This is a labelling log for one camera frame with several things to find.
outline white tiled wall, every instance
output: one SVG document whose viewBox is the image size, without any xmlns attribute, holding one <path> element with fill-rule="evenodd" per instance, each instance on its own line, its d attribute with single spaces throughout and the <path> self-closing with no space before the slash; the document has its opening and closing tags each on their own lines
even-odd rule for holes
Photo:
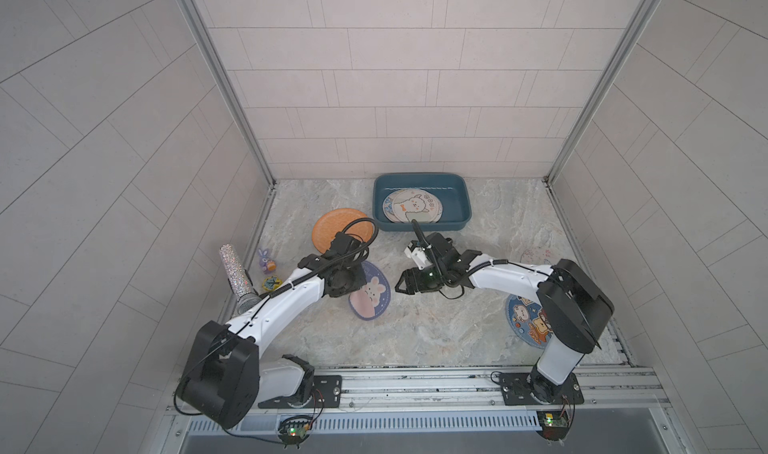
<svg viewBox="0 0 768 454">
<path fill-rule="evenodd" d="M 554 184 L 697 452 L 768 452 L 766 6 L 663 0 Z"/>
<path fill-rule="evenodd" d="M 526 178 L 639 0 L 195 1 L 278 178 Z"/>
<path fill-rule="evenodd" d="M 135 454 L 266 181 L 175 0 L 0 0 L 0 59 L 2 451 Z"/>
</svg>

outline gray marble surface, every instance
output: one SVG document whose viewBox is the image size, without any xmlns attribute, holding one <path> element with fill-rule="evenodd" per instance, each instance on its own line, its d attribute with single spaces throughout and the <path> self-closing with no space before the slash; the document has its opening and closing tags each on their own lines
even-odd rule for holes
<svg viewBox="0 0 768 454">
<path fill-rule="evenodd" d="M 573 251 L 540 180 L 467 179 L 473 217 L 460 231 L 446 232 L 459 251 L 477 249 L 527 264 L 573 258 Z M 285 279 L 296 263 L 316 253 L 311 233 L 317 219 L 338 208 L 372 209 L 372 179 L 282 180 L 260 248 L 270 250 L 277 275 Z M 346 296 L 324 297 L 293 321 L 264 353 L 265 360 L 295 354 L 315 366 L 533 365 L 543 350 L 520 340 L 504 313 L 507 294 L 468 290 L 459 300 L 440 293 L 407 296 L 394 292 L 401 272 L 413 267 L 403 250 L 413 232 L 379 233 L 369 260 L 387 277 L 392 299 L 372 321 L 361 320 Z M 256 284 L 263 276 L 250 268 Z M 457 293 L 446 292 L 449 296 Z M 620 363 L 608 332 L 603 350 L 583 364 Z"/>
</svg>

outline yellow round object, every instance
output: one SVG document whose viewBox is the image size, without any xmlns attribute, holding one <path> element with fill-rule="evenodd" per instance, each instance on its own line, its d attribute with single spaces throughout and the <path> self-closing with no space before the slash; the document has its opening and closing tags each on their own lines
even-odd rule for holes
<svg viewBox="0 0 768 454">
<path fill-rule="evenodd" d="M 341 232 L 353 220 L 367 217 L 365 213 L 357 209 L 334 209 L 315 222 L 315 227 L 312 228 L 312 244 L 321 254 L 325 253 L 331 247 L 331 241 L 337 232 Z M 354 234 L 366 241 L 373 236 L 373 224 L 359 222 L 352 226 L 347 233 Z"/>
</svg>

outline wire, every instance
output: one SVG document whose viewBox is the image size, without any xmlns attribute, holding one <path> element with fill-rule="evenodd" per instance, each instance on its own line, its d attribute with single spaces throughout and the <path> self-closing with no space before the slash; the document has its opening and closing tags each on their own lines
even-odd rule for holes
<svg viewBox="0 0 768 454">
<path fill-rule="evenodd" d="M 284 443 L 284 442 L 280 442 L 280 441 L 273 441 L 273 440 L 268 440 L 268 439 L 264 439 L 263 437 L 256 437 L 256 436 L 245 436 L 245 435 L 243 435 L 243 434 L 233 434 L 232 432 L 229 432 L 228 430 L 226 430 L 226 429 L 225 429 L 225 428 L 223 428 L 223 427 L 222 427 L 221 429 L 222 429 L 222 430 L 224 430 L 224 431 L 225 431 L 227 434 L 229 434 L 229 435 L 230 435 L 230 436 L 232 436 L 232 437 L 242 437 L 242 438 L 245 438 L 245 439 L 255 439 L 255 440 L 257 440 L 257 441 L 268 442 L 269 444 L 279 444 L 279 445 L 281 445 L 281 446 L 284 446 L 284 445 L 285 445 L 285 443 Z"/>
</svg>

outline cartoon print plate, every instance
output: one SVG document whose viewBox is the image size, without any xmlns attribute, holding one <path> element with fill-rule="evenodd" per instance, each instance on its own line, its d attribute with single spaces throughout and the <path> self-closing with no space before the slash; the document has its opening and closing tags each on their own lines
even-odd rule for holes
<svg viewBox="0 0 768 454">
<path fill-rule="evenodd" d="M 542 307 L 532 300 L 511 295 L 507 298 L 507 321 L 527 344 L 543 349 L 552 338 L 552 326 Z"/>
<path fill-rule="evenodd" d="M 362 320 L 374 320 L 389 306 L 389 282 L 381 270 L 364 260 L 362 270 L 366 273 L 367 284 L 350 294 L 350 307 Z"/>
<path fill-rule="evenodd" d="M 423 189 L 396 190 L 386 197 L 382 209 L 393 222 L 437 222 L 442 216 L 442 202 Z"/>
</svg>

